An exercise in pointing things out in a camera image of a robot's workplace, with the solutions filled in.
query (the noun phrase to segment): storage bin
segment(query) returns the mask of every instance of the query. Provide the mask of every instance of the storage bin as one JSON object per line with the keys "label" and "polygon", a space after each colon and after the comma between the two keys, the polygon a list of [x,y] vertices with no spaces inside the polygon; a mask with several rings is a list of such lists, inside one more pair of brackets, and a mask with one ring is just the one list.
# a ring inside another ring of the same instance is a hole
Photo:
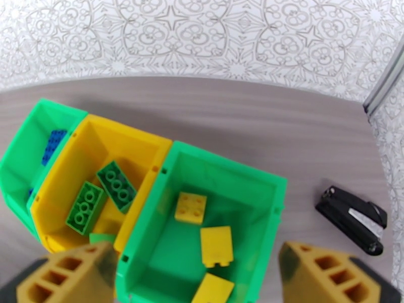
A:
{"label": "storage bin", "polygon": [[[5,202],[37,239],[29,209],[59,152],[87,114],[41,99],[21,125],[0,162],[0,188]],[[67,133],[44,166],[42,157],[53,130],[66,130]]]}
{"label": "storage bin", "polygon": [[31,207],[43,246],[59,252],[89,242],[65,224],[85,181],[102,188],[96,174],[116,161],[137,190],[127,214],[107,199],[92,233],[117,234],[114,248],[121,252],[172,142],[168,139],[88,115],[72,134],[46,177]]}
{"label": "storage bin", "polygon": [[[286,184],[285,178],[174,142],[118,262],[118,300],[189,303],[209,272],[235,283],[228,303],[255,302]],[[208,197],[202,227],[231,227],[229,267],[202,264],[200,226],[174,219],[181,191]]]}

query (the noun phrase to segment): black stapler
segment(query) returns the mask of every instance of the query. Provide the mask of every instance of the black stapler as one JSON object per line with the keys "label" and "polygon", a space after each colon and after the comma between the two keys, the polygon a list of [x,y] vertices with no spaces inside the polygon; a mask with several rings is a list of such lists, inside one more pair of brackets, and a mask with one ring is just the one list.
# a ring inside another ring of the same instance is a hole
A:
{"label": "black stapler", "polygon": [[382,254],[380,237],[387,227],[387,213],[382,208],[331,186],[321,195],[316,209],[367,254]]}

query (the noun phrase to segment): patterned wallpaper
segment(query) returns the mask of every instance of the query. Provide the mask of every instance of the patterned wallpaper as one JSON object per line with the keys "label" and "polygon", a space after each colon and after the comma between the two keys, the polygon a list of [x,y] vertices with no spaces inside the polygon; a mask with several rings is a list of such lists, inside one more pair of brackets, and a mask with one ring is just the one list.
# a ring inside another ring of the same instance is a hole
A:
{"label": "patterned wallpaper", "polygon": [[404,293],[404,75],[370,122],[392,200],[392,281]]}
{"label": "patterned wallpaper", "polygon": [[80,77],[198,75],[364,101],[404,0],[0,0],[0,90]]}

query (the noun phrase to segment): yellow plastic bin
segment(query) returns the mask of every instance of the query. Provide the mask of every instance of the yellow plastic bin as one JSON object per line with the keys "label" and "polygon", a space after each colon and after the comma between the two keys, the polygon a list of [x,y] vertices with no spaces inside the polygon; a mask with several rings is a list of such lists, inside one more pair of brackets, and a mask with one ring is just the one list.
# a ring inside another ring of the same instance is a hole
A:
{"label": "yellow plastic bin", "polygon": [[84,181],[102,187],[96,173],[115,160],[137,195],[127,214],[108,198],[92,232],[117,234],[114,248],[121,253],[171,144],[169,139],[88,115],[59,154],[31,206],[43,246],[56,253],[89,243],[88,236],[65,221]]}

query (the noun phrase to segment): table surface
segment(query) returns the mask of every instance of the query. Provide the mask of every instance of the table surface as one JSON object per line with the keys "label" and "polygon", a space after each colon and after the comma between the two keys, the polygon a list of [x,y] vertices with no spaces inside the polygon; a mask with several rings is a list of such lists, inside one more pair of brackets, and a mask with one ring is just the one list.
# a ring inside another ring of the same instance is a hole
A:
{"label": "table surface", "polygon": [[[391,225],[384,253],[364,254],[314,209],[331,183],[390,201],[376,142],[360,104],[317,93],[236,81],[128,77],[90,79],[0,94],[0,155],[40,97],[181,140],[288,178],[285,210],[259,302],[281,302],[277,253],[286,240],[353,253],[388,280]],[[0,203],[0,284],[44,249]]]}

